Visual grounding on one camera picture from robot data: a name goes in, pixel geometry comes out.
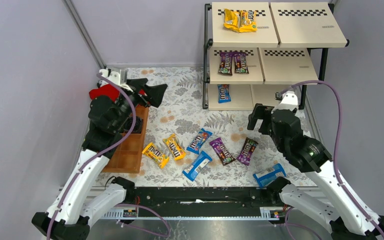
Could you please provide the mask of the purple candy bag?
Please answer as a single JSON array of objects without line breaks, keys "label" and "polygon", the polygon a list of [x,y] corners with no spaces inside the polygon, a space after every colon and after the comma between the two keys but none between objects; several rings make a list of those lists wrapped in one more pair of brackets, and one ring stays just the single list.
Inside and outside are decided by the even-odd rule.
[{"label": "purple candy bag", "polygon": [[242,163],[242,164],[244,164],[246,166],[249,166],[250,162],[251,162],[252,154],[254,153],[255,149],[258,146],[258,144],[259,143],[256,140],[247,137],[245,139],[245,142],[244,142],[244,144],[242,146],[242,149],[241,149],[241,151],[238,154],[236,159],[240,163]]},{"label": "purple candy bag", "polygon": [[229,152],[229,150],[226,148],[224,142],[220,137],[210,141],[209,144],[213,148],[217,156],[219,157],[221,164],[223,166],[226,166],[236,161],[236,158]]}]

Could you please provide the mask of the blue M&M candy bag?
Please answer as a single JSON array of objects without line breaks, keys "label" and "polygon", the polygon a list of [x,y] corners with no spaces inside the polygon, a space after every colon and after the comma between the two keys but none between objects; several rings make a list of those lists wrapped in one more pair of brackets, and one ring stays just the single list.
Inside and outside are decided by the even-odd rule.
[{"label": "blue M&M candy bag", "polygon": [[199,154],[200,150],[203,146],[203,144],[213,135],[211,131],[205,130],[203,128],[200,129],[198,134],[194,137],[192,142],[187,146],[186,150],[194,153]]}]

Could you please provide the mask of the blue white candy bag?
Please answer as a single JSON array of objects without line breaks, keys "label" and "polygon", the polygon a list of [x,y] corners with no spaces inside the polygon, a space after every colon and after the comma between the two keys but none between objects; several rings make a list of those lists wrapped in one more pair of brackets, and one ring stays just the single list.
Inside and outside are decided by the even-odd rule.
[{"label": "blue white candy bag", "polygon": [[213,159],[205,151],[201,151],[194,162],[186,167],[182,173],[188,180],[193,182],[202,169],[204,169],[212,161]]}]

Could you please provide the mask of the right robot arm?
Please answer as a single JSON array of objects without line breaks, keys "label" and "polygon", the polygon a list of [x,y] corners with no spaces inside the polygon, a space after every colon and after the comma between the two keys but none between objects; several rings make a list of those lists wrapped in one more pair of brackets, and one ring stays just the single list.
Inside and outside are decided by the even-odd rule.
[{"label": "right robot arm", "polygon": [[328,199],[324,203],[302,192],[284,177],[267,186],[276,201],[294,207],[324,227],[334,240],[374,240],[384,237],[384,215],[370,211],[351,190],[340,183],[331,154],[315,138],[304,135],[294,111],[257,103],[248,116],[248,130],[262,120],[259,132],[273,140],[277,150],[310,178]]}]

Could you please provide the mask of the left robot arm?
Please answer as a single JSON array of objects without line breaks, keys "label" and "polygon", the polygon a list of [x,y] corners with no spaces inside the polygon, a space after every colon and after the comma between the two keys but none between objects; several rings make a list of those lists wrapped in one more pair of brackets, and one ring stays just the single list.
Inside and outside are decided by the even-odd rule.
[{"label": "left robot arm", "polygon": [[116,97],[99,94],[91,99],[89,129],[75,167],[52,205],[44,212],[36,212],[31,220],[48,240],[84,240],[111,208],[136,200],[134,183],[116,177],[102,193],[85,202],[116,148],[131,137],[136,108],[159,107],[168,86],[150,86],[146,78],[129,79],[125,88],[111,81],[106,84],[116,91]]}]

